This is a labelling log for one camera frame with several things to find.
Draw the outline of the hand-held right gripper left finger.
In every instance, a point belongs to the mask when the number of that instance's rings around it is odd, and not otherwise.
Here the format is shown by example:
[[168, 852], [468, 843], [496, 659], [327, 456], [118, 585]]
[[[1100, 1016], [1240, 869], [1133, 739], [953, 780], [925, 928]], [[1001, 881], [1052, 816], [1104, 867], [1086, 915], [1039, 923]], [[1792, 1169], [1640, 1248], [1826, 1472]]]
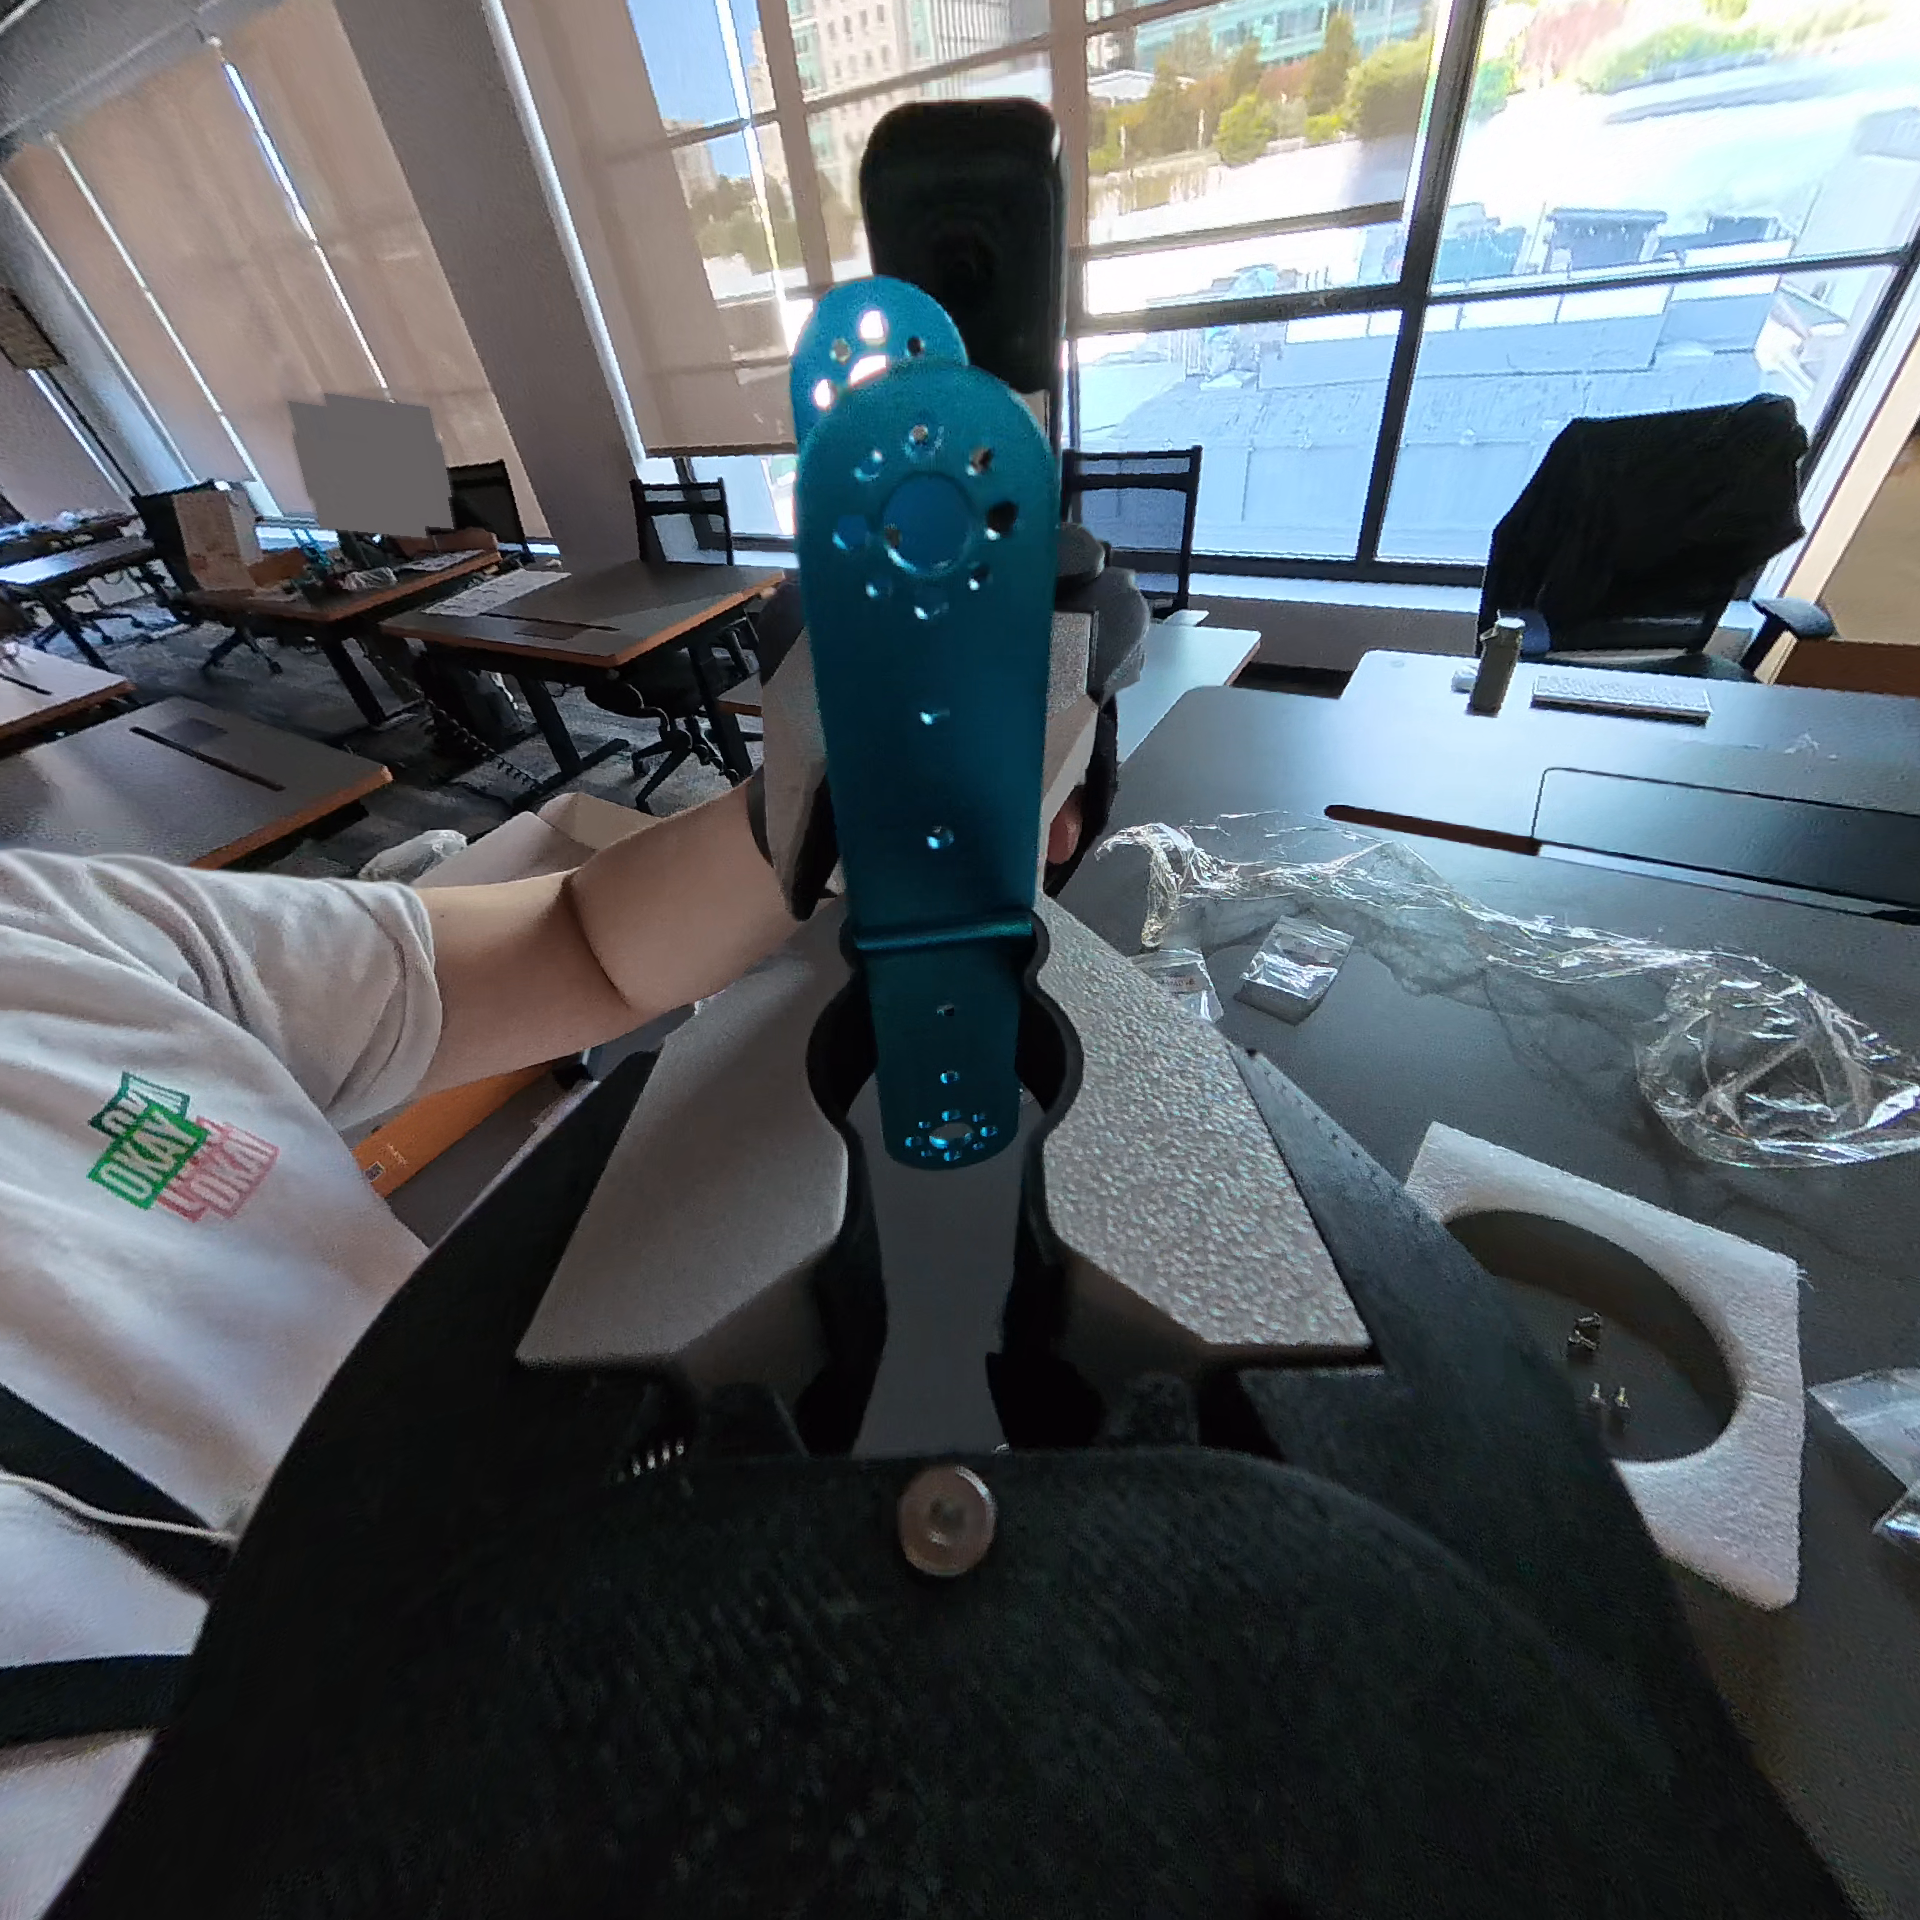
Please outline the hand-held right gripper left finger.
[[847, 1129], [871, 1074], [840, 928], [799, 928], [660, 1044], [519, 1363], [762, 1386], [807, 1448], [850, 1449], [887, 1330]]

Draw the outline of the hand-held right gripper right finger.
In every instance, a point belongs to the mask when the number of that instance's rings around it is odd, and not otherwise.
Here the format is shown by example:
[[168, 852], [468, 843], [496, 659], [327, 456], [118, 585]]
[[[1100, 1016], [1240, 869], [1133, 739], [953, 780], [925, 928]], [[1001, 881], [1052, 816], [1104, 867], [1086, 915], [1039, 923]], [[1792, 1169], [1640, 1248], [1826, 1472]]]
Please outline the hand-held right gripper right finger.
[[1064, 907], [1038, 904], [1017, 1070], [1010, 1378], [1346, 1363], [1369, 1334], [1240, 1051]]

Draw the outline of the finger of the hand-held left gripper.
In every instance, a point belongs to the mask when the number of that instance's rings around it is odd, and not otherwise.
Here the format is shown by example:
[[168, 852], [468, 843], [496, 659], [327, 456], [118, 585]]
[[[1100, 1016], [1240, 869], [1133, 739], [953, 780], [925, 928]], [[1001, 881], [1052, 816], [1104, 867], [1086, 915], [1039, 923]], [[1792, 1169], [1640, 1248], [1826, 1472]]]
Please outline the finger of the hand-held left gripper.
[[820, 694], [799, 590], [775, 590], [753, 620], [759, 748], [753, 846], [793, 921], [809, 921], [839, 867]]
[[1136, 684], [1136, 606], [1054, 611], [1046, 653], [1042, 797], [1089, 787], [1108, 801], [1119, 769], [1119, 692]]

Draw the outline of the blue metal bracket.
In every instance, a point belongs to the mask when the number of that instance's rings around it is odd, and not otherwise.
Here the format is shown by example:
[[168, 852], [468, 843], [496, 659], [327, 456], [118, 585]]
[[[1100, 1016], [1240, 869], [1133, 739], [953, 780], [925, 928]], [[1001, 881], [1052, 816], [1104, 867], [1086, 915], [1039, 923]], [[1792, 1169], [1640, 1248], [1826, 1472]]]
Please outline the blue metal bracket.
[[1034, 950], [1058, 468], [932, 296], [834, 286], [793, 350], [799, 598], [882, 1140], [1017, 1137]]

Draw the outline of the person's left forearm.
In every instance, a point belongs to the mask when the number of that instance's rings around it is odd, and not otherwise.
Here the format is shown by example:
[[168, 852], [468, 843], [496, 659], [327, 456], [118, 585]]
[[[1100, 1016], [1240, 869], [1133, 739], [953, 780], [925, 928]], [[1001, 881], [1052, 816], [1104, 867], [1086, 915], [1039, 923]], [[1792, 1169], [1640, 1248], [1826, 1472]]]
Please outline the person's left forearm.
[[441, 1028], [420, 1094], [556, 1064], [705, 998], [798, 930], [757, 782], [568, 874], [429, 888]]

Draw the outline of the dark grey desk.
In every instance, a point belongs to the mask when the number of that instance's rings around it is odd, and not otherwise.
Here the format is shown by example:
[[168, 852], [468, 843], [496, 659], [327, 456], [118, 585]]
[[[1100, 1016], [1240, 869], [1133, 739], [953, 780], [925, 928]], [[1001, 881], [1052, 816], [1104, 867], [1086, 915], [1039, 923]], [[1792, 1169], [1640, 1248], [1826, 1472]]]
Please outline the dark grey desk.
[[[1212, 1387], [1209, 1435], [1250, 1443], [1310, 1476], [1398, 1515], [1424, 1546], [1471, 1568], [1488, 1594], [1564, 1652], [1567, 1680], [1542, 1694], [1610, 1712], [1682, 1714], [1711, 1733], [1704, 1771], [1679, 1736], [1655, 1810], [1687, 1822], [1700, 1892], [1656, 1897], [1652, 1915], [1706, 1915], [1741, 1894], [1756, 1915], [1814, 1915], [1844, 1891], [1852, 1914], [1916, 1915], [1916, 1573], [1865, 1536], [1874, 1482], [1853, 1445], [1800, 1389], [1786, 1409], [1814, 1443], [1786, 1448], [1790, 1518], [1806, 1522], [1813, 1571], [1783, 1611], [1713, 1592], [1666, 1561], [1602, 1452], [1602, 1418], [1577, 1413], [1570, 1369], [1545, 1358], [1545, 1284], [1607, 1282], [1605, 1304], [1640, 1315], [1690, 1377], [1640, 1413], [1669, 1445], [1706, 1419], [1716, 1373], [1662, 1286], [1624, 1258], [1624, 1233], [1589, 1228], [1589, 1248], [1545, 1201], [1471, 1203], [1509, 1224], [1434, 1224], [1406, 1190], [1431, 1123], [1455, 1123], [1541, 1164], [1621, 1188], [1694, 1225], [1798, 1258], [1794, 1324], [1813, 1365], [1916, 1356], [1916, 1157], [1849, 1169], [1735, 1169], [1694, 1160], [1632, 1091], [1629, 1044], [1599, 1005], [1541, 980], [1414, 990], [1377, 949], [1308, 1024], [1231, 1016], [1256, 1044], [1254, 1094], [1279, 1118], [1287, 1164], [1373, 1339], [1367, 1363], [1288, 1365]], [[1766, 1812], [1816, 1858], [1735, 1841], [1720, 1814], [1735, 1788], [1766, 1776]]]

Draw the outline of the wood edged office desk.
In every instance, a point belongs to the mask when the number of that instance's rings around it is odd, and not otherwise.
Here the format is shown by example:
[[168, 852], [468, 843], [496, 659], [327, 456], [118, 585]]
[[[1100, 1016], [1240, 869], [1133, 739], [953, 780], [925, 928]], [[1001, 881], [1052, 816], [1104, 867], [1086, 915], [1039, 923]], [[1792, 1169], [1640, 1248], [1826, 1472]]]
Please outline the wood edged office desk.
[[23, 640], [1, 643], [4, 757], [120, 714], [132, 700], [132, 684], [110, 670], [40, 651]]
[[360, 566], [327, 578], [305, 578], [303, 566], [276, 584], [247, 590], [192, 590], [182, 596], [194, 613], [220, 620], [255, 640], [309, 640], [358, 714], [360, 729], [380, 729], [418, 704], [383, 706], [352, 646], [377, 638], [380, 627], [424, 608], [456, 585], [468, 585], [500, 565], [493, 547], [426, 552], [396, 566]]
[[662, 656], [686, 661], [697, 692], [689, 754], [741, 784], [752, 772], [746, 740], [721, 706], [724, 690], [709, 661], [716, 643], [746, 622], [781, 578], [777, 566], [630, 560], [558, 584], [535, 578], [528, 593], [486, 613], [442, 601], [383, 620], [380, 628], [519, 686], [558, 766], [533, 801], [550, 797], [597, 764], [640, 757], [622, 736], [581, 752], [549, 689], [630, 689], [634, 667]]
[[220, 870], [365, 811], [393, 772], [234, 710], [164, 700], [1, 761], [1, 851]]

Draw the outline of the dark adjoining desk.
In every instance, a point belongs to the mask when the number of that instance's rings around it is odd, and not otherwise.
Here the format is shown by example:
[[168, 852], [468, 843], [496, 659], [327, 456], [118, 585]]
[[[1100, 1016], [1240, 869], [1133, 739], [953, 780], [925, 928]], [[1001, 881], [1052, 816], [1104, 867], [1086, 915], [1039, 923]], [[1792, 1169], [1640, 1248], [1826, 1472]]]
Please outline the dark adjoining desk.
[[1862, 692], [1703, 682], [1704, 728], [1466, 710], [1473, 664], [1369, 653], [1338, 710], [1326, 816], [1916, 923], [1916, 718]]

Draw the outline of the large grid window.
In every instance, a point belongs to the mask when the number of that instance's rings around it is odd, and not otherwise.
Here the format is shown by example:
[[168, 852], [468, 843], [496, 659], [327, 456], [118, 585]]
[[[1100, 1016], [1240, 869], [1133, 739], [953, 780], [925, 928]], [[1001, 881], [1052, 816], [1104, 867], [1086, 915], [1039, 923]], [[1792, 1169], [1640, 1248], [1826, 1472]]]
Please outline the large grid window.
[[1473, 566], [1573, 416], [1814, 438], [1916, 261], [1916, 5], [498, 5], [644, 477], [793, 536], [783, 363], [905, 105], [1056, 113], [1063, 427], [1196, 547]]

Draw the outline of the loose small metal screws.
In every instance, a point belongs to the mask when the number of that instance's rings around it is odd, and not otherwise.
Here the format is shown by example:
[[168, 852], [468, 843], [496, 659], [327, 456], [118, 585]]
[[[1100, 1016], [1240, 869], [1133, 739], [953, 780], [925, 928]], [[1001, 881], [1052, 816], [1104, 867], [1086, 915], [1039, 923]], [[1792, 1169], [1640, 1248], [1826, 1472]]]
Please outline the loose small metal screws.
[[1605, 1321], [1598, 1313], [1581, 1313], [1564, 1341], [1564, 1358], [1575, 1381], [1581, 1381], [1584, 1409], [1609, 1434], [1621, 1434], [1632, 1418], [1632, 1400], [1624, 1382], [1607, 1382], [1599, 1377]]

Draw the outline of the white keyboard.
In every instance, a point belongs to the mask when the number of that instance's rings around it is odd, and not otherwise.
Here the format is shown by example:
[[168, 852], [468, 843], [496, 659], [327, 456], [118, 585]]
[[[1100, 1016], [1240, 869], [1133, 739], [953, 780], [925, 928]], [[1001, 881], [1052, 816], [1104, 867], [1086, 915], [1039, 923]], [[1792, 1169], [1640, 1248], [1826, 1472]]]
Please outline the white keyboard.
[[1527, 698], [1530, 709], [1596, 714], [1704, 728], [1711, 698], [1703, 682], [1592, 667], [1541, 667]]

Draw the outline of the white foam packing piece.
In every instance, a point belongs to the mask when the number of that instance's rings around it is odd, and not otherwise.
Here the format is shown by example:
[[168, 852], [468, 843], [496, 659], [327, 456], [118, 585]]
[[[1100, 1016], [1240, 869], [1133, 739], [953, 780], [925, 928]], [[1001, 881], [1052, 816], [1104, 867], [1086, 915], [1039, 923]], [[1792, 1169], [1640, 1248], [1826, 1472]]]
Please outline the white foam packing piece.
[[1728, 1424], [1698, 1452], [1628, 1458], [1615, 1472], [1670, 1564], [1762, 1611], [1790, 1608], [1800, 1577], [1806, 1445], [1800, 1266], [1440, 1121], [1425, 1129], [1406, 1188], [1444, 1225], [1522, 1214], [1598, 1235], [1695, 1315], [1730, 1372]]

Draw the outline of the clear plastic wrap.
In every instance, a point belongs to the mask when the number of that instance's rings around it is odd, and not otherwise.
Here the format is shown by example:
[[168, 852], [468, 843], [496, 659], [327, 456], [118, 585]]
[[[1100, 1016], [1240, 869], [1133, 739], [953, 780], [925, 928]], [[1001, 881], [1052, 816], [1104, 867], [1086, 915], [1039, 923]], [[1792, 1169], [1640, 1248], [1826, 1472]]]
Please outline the clear plastic wrap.
[[1918, 1148], [1916, 1050], [1886, 1040], [1757, 955], [1506, 913], [1398, 838], [1276, 809], [1141, 824], [1095, 858], [1142, 858], [1137, 968], [1218, 1018], [1202, 970], [1246, 946], [1231, 996], [1308, 1019], [1361, 953], [1407, 995], [1480, 1005], [1549, 1059], [1632, 1066], [1640, 1107], [1690, 1157], [1735, 1169], [1839, 1169]]

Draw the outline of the office chair with black jacket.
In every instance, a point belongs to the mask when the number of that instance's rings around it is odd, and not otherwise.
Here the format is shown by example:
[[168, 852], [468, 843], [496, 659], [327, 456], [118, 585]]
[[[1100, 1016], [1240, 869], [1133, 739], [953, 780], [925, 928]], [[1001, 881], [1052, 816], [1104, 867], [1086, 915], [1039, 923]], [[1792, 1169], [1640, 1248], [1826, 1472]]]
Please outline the office chair with black jacket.
[[1655, 674], [1753, 682], [1783, 634], [1826, 640], [1810, 601], [1762, 598], [1732, 661], [1710, 644], [1774, 555], [1796, 544], [1807, 433], [1785, 396], [1655, 416], [1575, 418], [1500, 520], [1476, 628], [1525, 628], [1522, 656], [1647, 656]]

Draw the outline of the black metal frame chair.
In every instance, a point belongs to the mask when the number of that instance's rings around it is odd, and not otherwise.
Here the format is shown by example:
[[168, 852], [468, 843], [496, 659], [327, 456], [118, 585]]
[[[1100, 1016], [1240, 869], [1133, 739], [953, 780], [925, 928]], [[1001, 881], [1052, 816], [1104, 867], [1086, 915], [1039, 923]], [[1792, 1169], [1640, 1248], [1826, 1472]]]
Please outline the black metal frame chair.
[[721, 482], [630, 480], [640, 560], [649, 566], [736, 563], [729, 498]]
[[1202, 459], [1199, 446], [1063, 453], [1063, 516], [1133, 572], [1154, 618], [1190, 606]]

